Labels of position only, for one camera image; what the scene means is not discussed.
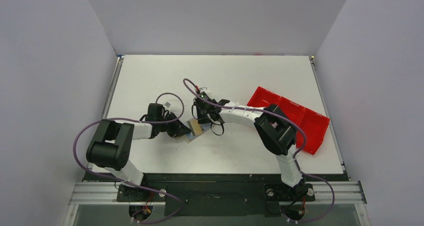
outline gray wall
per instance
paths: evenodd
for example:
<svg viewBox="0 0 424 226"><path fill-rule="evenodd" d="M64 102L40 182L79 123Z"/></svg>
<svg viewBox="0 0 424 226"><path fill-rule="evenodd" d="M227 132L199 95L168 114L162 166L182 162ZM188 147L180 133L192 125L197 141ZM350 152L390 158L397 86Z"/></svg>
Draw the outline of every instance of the gray wall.
<svg viewBox="0 0 424 226"><path fill-rule="evenodd" d="M314 55L346 0L89 0L119 54Z"/></svg>
<svg viewBox="0 0 424 226"><path fill-rule="evenodd" d="M424 0L347 0L316 56L373 225L423 225Z"/></svg>
<svg viewBox="0 0 424 226"><path fill-rule="evenodd" d="M0 224L60 225L115 52L88 0L0 0L0 18Z"/></svg>

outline white tabletop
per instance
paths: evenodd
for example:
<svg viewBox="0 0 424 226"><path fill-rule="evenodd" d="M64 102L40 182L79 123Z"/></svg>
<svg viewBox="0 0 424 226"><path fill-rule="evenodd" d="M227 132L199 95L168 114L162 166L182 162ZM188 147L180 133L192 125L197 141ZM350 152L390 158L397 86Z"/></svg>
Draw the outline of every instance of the white tabletop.
<svg viewBox="0 0 424 226"><path fill-rule="evenodd" d="M262 86L326 114L306 56L125 55L107 116L139 119L160 93L173 92L184 101L181 120L187 121L192 118L194 96L183 85L183 78L208 87L217 101L228 99L246 105L257 86ZM180 102L166 95L159 103L167 101L170 110L179 115ZM280 172L275 155L268 152L255 130L231 123L225 124L223 136L208 131L190 143L169 138L166 133L155 139L135 140L130 159L150 173ZM305 173L343 173L330 129L316 154L301 152L298 161ZM105 172L96 166L93 170Z"/></svg>

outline white cable tie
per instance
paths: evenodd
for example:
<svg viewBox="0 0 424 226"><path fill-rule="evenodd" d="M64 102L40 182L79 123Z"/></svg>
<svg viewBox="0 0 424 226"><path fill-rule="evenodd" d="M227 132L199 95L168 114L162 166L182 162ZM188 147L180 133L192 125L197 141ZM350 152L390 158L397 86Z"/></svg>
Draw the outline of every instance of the white cable tie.
<svg viewBox="0 0 424 226"><path fill-rule="evenodd" d="M238 102L234 103L234 106L231 108L231 114L233 113L234 108L236 108L236 106L238 106L238 105L240 105Z"/></svg>
<svg viewBox="0 0 424 226"><path fill-rule="evenodd" d="M245 106L244 107L244 110L243 110L243 116L245 115L245 113L246 113L246 109L247 109L248 107L247 106Z"/></svg>
<svg viewBox="0 0 424 226"><path fill-rule="evenodd" d="M211 118L209 114L206 114L206 117L208 117L211 122L215 123L215 121Z"/></svg>

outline red tray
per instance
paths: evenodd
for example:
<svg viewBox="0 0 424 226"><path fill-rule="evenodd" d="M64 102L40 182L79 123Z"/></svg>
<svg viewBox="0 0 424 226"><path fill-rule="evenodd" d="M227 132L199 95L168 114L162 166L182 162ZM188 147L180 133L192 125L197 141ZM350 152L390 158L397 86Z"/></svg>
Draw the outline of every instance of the red tray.
<svg viewBox="0 0 424 226"><path fill-rule="evenodd" d="M257 87L247 103L251 107L267 107L270 104L277 104L290 121L297 124L305 132L307 142L303 150L314 155L323 143L330 119L262 87ZM296 134L296 147L301 147L303 142L304 139L298 132Z"/></svg>

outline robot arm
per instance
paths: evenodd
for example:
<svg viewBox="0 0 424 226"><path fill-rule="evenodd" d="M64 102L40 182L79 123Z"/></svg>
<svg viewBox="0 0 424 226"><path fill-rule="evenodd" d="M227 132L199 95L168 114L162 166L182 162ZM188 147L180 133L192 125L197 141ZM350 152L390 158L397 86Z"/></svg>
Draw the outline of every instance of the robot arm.
<svg viewBox="0 0 424 226"><path fill-rule="evenodd" d="M177 117L173 112L166 112L162 104L150 103L145 118L147 122L165 122ZM124 182L141 185L144 174L129 160L131 142L155 138L160 132L167 132L170 137L179 137L191 130L179 120L150 124L103 119L88 146L87 161L103 167Z"/></svg>
<svg viewBox="0 0 424 226"><path fill-rule="evenodd" d="M254 107L239 106L229 100L220 100L209 97L210 91L201 89L197 93L207 101L218 105L226 106L225 109L210 105L199 98L194 99L199 124L204 123L237 123L257 130L264 146L271 153L275 154L280 171L281 181L290 187L296 186L302 179L293 154L296 151L296 129L286 121L270 116L269 114L249 111ZM234 110L234 107L246 108L245 110ZM275 114L287 117L277 105L270 105L267 108L258 108L274 112Z"/></svg>

